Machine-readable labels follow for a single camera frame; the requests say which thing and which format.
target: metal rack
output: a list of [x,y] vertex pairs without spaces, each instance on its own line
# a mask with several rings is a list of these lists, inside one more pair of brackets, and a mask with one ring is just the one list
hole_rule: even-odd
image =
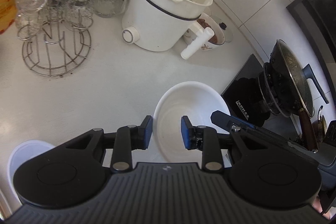
[[92,26],[93,19],[79,15],[81,27],[76,27],[67,23],[62,14],[62,5],[47,6],[42,31],[31,35],[29,19],[28,24],[18,30],[17,37],[23,41],[23,61],[39,75],[61,76],[69,73],[81,65],[90,52],[91,35],[88,28]]

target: black band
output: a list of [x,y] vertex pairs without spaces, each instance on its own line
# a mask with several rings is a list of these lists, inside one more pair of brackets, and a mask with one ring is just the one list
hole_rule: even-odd
[[174,14],[172,14],[172,13],[170,13],[170,12],[168,12],[168,11],[162,9],[161,7],[157,6],[155,3],[153,3],[153,2],[150,1],[150,0],[146,0],[146,1],[147,1],[150,5],[154,6],[156,9],[159,9],[160,11],[164,12],[165,14],[170,15],[170,16],[175,17],[175,18],[178,18],[178,19],[181,19],[181,20],[195,21],[195,20],[199,19],[199,17],[201,16],[201,15],[199,15],[199,16],[196,17],[196,18],[184,18],[184,17],[180,17],[180,16],[174,15]]

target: silver screw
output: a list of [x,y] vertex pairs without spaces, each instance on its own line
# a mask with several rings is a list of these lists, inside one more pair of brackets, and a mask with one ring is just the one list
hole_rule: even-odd
[[233,125],[233,126],[231,127],[231,129],[232,129],[234,132],[239,132],[239,131],[241,130],[241,127],[237,127],[237,126]]
[[126,169],[129,168],[129,164],[124,161],[118,161],[112,165],[113,169],[117,171],[125,171]]
[[205,168],[210,170],[210,171],[218,171],[222,168],[223,165],[221,165],[219,162],[216,162],[216,161],[211,161],[211,162],[208,162],[206,165],[205,165]]

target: countertop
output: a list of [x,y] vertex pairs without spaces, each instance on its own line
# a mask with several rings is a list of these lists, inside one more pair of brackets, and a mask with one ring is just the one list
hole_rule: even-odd
[[[233,30],[234,40],[188,60],[180,56],[180,39],[166,52],[128,45],[121,37],[121,16],[94,16],[92,49],[73,74],[43,77],[28,70],[21,57],[22,42],[11,26],[0,36],[0,188],[11,208],[20,204],[7,181],[7,161],[14,147],[31,139],[53,145],[92,128],[115,132],[139,125],[153,115],[162,95],[184,81],[203,82],[221,93],[254,49],[214,4],[213,14]],[[134,151],[133,161],[162,162],[151,139],[147,151]]]

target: wooden handle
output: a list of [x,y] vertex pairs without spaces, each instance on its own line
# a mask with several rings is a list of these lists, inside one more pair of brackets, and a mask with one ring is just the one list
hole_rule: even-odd
[[311,125],[310,118],[308,113],[304,108],[299,110],[299,118],[302,130],[302,141],[303,145],[309,150],[316,153],[319,150],[317,145],[315,133],[313,126]]

